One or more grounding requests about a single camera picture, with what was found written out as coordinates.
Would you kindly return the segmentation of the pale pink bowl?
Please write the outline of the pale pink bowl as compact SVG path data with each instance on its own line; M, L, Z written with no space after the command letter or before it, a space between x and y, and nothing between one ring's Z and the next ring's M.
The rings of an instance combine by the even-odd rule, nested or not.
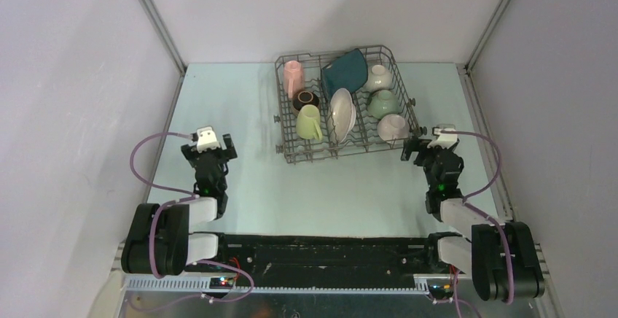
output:
M388 114L378 123L378 136L386 142L405 139L410 132L410 125L398 114Z

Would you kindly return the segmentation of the light green bowl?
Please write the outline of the light green bowl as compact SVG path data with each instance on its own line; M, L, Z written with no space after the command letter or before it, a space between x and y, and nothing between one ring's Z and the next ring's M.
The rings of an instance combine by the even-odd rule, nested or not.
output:
M379 90L373 93L367 106L369 114L379 120L386 115L397 114L399 110L397 98L390 90Z

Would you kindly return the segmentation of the small white ribbed bowl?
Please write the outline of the small white ribbed bowl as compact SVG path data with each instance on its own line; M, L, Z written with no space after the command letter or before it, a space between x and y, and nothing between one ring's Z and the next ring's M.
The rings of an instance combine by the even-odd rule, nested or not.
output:
M363 89L369 92L388 90L392 80L392 73L384 65L372 65L368 67L368 77Z

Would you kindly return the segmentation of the white scalloped plate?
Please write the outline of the white scalloped plate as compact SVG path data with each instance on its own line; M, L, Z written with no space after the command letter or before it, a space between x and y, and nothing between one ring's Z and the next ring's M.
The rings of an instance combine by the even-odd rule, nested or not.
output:
M342 143L356 123L356 107L349 90L336 90L329 102L329 115L326 120L331 143Z

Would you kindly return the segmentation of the light green ceramic mug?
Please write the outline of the light green ceramic mug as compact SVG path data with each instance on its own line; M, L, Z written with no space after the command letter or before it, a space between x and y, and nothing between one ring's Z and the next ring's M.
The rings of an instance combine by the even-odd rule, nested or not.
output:
M297 135L305 140L323 140L323 133L320 126L321 113L317 106L312 104L305 105L299 111L296 122Z

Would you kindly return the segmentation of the brown glazed bowl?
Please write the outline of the brown glazed bowl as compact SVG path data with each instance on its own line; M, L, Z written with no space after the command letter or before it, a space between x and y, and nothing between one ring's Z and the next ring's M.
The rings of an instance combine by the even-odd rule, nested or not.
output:
M307 105L320 107L320 98L312 91L301 90L297 92L292 99L292 112L298 115L300 110Z

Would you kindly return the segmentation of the pink ceramic mug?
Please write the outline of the pink ceramic mug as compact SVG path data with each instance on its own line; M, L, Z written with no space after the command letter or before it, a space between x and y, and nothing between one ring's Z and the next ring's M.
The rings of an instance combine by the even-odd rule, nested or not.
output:
M304 69L299 61L287 61L283 68L283 86L289 99L304 90Z

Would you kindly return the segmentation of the dark teal square plate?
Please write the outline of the dark teal square plate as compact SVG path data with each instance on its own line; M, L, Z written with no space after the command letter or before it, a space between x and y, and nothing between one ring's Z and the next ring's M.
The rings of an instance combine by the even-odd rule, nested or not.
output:
M368 65L359 48L341 55L321 69L321 85L328 100L342 88L355 93L367 80Z

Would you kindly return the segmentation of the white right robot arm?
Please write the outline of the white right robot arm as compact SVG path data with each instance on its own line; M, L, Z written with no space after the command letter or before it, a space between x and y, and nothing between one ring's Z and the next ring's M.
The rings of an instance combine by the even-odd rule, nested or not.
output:
M467 195L459 187L464 160L455 149L460 135L462 131L440 128L433 139L410 137L403 145L401 159L412 160L425 174L426 211L453 228L428 237L425 266L434 273L454 266L472 278L484 301L510 304L517 298L540 298L546 283L530 228L471 203L471 197L489 190L490 184Z

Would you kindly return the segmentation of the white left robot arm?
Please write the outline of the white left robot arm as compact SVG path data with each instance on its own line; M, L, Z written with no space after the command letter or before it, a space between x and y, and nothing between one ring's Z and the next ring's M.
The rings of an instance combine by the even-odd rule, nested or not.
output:
M210 126L182 137L189 141L181 146L181 153L194 170L193 189L176 201L136 207L120 257L125 273L151 274L158 279L177 276L201 258L212 271L223 271L229 265L230 251L218 244L217 236L191 234L189 228L224 215L228 163L238 153L230 134L218 139ZM189 250L190 244L198 241L207 243L202 257L191 255Z

